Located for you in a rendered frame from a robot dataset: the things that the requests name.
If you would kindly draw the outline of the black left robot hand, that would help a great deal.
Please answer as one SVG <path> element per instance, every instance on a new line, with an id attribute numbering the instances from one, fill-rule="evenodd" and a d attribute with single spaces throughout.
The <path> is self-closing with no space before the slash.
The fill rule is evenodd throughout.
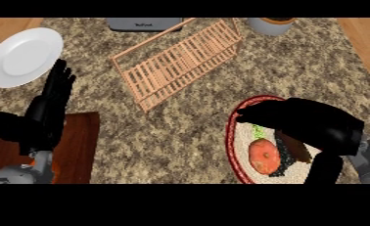
<path id="1" fill-rule="evenodd" d="M 19 144 L 21 156 L 52 151 L 61 141 L 74 81 L 67 61 L 58 59 L 25 115 L 0 112 L 0 139 Z"/>

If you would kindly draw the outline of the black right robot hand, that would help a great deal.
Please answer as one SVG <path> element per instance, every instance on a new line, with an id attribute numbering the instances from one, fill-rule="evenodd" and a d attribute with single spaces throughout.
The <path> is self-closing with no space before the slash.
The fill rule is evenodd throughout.
<path id="1" fill-rule="evenodd" d="M 334 184 L 342 170 L 340 157 L 355 156 L 360 143 L 370 140 L 370 135 L 364 133 L 364 121 L 332 105 L 300 98 L 263 101 L 237 113 L 237 122 L 280 130 L 321 150 L 314 157 L 305 183 Z"/>

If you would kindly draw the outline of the brown oblong sweet potato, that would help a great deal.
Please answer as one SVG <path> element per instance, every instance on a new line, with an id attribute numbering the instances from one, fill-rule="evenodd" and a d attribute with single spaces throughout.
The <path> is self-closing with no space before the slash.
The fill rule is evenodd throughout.
<path id="1" fill-rule="evenodd" d="M 312 157 L 305 147 L 305 144 L 299 140 L 287 136 L 280 130 L 275 131 L 275 135 L 281 139 L 293 159 L 296 161 L 309 163 Z"/>

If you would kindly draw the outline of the red-rimmed oval woven placemat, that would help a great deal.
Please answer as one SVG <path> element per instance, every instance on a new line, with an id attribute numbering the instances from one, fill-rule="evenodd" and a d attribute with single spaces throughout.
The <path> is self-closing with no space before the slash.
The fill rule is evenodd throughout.
<path id="1" fill-rule="evenodd" d="M 317 148 L 305 144 L 311 154 L 311 162 L 305 163 L 296 161 L 287 151 L 281 139 L 275 135 L 275 131 L 260 125 L 252 123 L 238 123 L 237 111 L 249 106 L 259 104 L 263 101 L 277 100 L 281 98 L 271 95 L 260 95 L 249 98 L 235 108 L 226 124 L 225 129 L 225 151 L 229 164 L 235 176 L 244 184 L 302 184 L 305 182 L 315 155 L 321 152 Z M 260 139 L 268 139 L 277 146 L 280 153 L 280 167 L 277 171 L 269 174 L 260 174 L 249 162 L 249 146 L 250 143 Z"/>

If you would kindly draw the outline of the dark reddish wooden cutting board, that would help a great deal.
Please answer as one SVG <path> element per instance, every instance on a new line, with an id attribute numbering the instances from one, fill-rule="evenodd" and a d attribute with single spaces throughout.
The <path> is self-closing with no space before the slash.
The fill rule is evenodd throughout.
<path id="1" fill-rule="evenodd" d="M 99 114 L 70 113 L 65 116 L 61 142 L 53 150 L 55 184 L 89 184 L 99 132 Z M 19 144 L 0 140 L 0 168 L 28 164 L 33 159 L 19 155 Z"/>

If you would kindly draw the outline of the orange round vegetable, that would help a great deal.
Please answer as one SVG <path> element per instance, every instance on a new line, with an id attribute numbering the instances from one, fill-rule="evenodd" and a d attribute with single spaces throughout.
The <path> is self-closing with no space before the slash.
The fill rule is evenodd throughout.
<path id="1" fill-rule="evenodd" d="M 263 175 L 269 175 L 278 170 L 278 147 L 268 139 L 260 138 L 250 143 L 249 162 L 255 170 Z"/>

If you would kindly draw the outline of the white round plate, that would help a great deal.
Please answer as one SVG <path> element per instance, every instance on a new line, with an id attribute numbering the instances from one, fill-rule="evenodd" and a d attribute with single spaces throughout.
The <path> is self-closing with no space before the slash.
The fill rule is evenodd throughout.
<path id="1" fill-rule="evenodd" d="M 0 43 L 0 88 L 34 81 L 52 68 L 64 49 L 58 31 L 31 28 Z"/>

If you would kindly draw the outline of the grey pot with dark contents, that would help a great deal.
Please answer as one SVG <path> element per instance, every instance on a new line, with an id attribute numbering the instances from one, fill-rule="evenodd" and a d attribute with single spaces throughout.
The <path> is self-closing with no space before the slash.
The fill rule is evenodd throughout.
<path id="1" fill-rule="evenodd" d="M 290 29 L 295 18 L 249 18 L 247 23 L 256 32 L 278 36 Z"/>

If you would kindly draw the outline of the grey appliance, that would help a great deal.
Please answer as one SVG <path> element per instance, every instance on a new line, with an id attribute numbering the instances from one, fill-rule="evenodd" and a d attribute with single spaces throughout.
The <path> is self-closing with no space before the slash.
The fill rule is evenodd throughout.
<path id="1" fill-rule="evenodd" d="M 182 22 L 182 18 L 107 18 L 110 29 L 123 32 L 161 32 Z"/>

